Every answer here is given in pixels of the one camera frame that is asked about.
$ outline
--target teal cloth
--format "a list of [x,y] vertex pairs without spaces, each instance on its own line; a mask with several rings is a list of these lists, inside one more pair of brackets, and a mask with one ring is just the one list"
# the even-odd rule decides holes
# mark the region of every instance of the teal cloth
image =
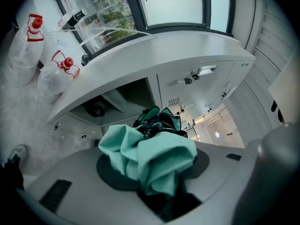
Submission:
[[146,195],[174,196],[178,174],[193,164],[197,156],[193,140],[168,133],[157,133],[144,140],[137,128],[112,125],[99,143],[112,167],[131,179],[139,180]]

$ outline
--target white floor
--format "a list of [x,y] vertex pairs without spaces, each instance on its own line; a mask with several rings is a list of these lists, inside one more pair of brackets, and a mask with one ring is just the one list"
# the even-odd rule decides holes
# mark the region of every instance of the white floor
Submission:
[[2,165],[6,162],[16,145],[28,145],[29,159],[22,169],[27,187],[60,159],[93,147],[94,141],[61,134],[46,124],[51,105],[34,99],[38,69],[28,85],[20,88],[11,85],[13,81],[6,72],[5,61],[13,36],[13,32],[8,33],[0,47],[0,162]]

